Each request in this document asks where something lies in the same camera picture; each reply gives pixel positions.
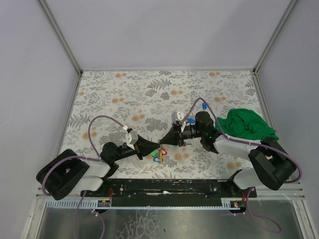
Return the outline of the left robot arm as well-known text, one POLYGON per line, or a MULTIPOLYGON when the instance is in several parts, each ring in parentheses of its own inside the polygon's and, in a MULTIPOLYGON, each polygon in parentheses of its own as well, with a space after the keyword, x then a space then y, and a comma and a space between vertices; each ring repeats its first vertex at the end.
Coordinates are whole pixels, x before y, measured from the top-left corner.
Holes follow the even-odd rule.
POLYGON ((36 175, 43 193, 61 200, 72 191, 96 191, 103 180, 112 176, 119 168, 116 161, 136 155, 140 160, 160 145, 138 135, 132 147, 123 143, 117 146, 107 142, 102 148, 99 159, 86 158, 67 149, 44 166, 36 175))

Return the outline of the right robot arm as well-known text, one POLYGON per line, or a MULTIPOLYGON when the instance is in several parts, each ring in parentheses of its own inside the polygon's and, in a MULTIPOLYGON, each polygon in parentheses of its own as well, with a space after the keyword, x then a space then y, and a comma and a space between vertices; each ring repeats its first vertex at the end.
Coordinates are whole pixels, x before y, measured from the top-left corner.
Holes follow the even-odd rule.
POLYGON ((230 138, 219 132, 208 112, 195 115, 195 123, 187 125, 181 121, 182 113, 174 113, 170 131, 159 141, 160 144, 186 146, 186 141, 200 138, 202 147, 216 154, 229 154, 251 162, 252 168, 234 173, 231 180, 240 189, 266 186, 277 191, 296 171, 297 166, 273 138, 244 141, 230 138))

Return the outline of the spiral keyring with yellow handle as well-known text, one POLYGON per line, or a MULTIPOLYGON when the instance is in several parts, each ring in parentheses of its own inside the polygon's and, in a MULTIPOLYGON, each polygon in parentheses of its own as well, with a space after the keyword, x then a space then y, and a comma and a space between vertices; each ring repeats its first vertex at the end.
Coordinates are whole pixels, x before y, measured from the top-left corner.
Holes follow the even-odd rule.
POLYGON ((160 146, 159 149, 151 152, 153 162, 163 164, 163 157, 167 156, 167 151, 164 146, 160 146))

